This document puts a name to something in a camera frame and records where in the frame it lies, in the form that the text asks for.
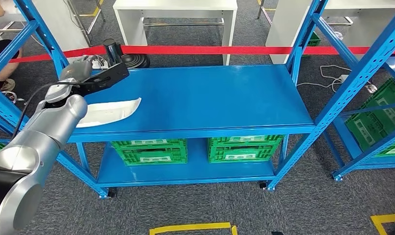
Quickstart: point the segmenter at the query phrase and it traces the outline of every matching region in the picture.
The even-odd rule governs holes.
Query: black cable
[[[13,139],[19,132],[19,128],[20,128],[20,125],[21,125],[23,118],[26,114],[27,108],[30,106],[30,102],[32,101],[34,95],[36,95],[37,92],[41,91],[45,87],[49,87],[49,86],[53,86],[53,85],[92,85],[95,83],[96,82],[51,82],[51,83],[47,83],[47,84],[44,84],[41,87],[39,87],[35,92],[33,92],[33,94],[30,96],[29,100],[27,101],[27,105],[24,107],[22,114],[20,115],[20,118],[17,121],[17,125],[16,125],[16,128],[14,128],[13,136],[11,137],[11,139]]]

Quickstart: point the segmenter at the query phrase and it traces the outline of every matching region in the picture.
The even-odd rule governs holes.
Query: red barrier tape
[[[369,47],[349,47],[353,54],[365,54]],[[203,47],[203,46],[122,46],[124,53],[131,54],[158,54],[158,55],[269,55],[289,54],[292,47]],[[103,46],[95,46],[77,50],[65,51],[66,57],[77,57],[82,55],[105,54]],[[304,55],[337,55],[334,47],[307,47]],[[51,60],[48,54],[33,55],[10,60],[10,63],[35,62]]]

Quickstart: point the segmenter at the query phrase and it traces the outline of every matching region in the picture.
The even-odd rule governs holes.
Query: yellow floor tape
[[[171,226],[164,226],[164,227],[150,229],[150,235],[167,233],[167,232],[187,231],[187,230],[230,229],[230,228],[231,228],[231,224],[229,222],[171,225]],[[232,227],[232,235],[237,235],[236,225]]]
[[[104,0],[99,1],[99,5],[102,5]],[[80,14],[79,16],[92,16],[95,17],[98,14],[99,7],[96,7],[95,10],[91,14]]]
[[[370,218],[380,235],[388,235],[383,228],[383,223],[395,222],[395,214],[372,215]]]
[[[261,0],[256,0],[258,2],[258,5],[261,5]],[[275,8],[265,8],[265,11],[275,11]]]

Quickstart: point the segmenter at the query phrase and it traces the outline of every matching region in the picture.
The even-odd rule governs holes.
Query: white plate
[[[88,105],[88,112],[76,128],[91,127],[116,122],[129,117],[137,110],[141,98],[136,100],[108,102]]]

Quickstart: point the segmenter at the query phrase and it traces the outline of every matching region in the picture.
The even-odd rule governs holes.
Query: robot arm
[[[30,222],[42,188],[88,105],[83,96],[111,87],[129,73],[116,64],[93,77],[90,62],[66,67],[61,81],[89,82],[88,86],[51,86],[35,114],[17,136],[0,150],[0,235],[11,235]]]

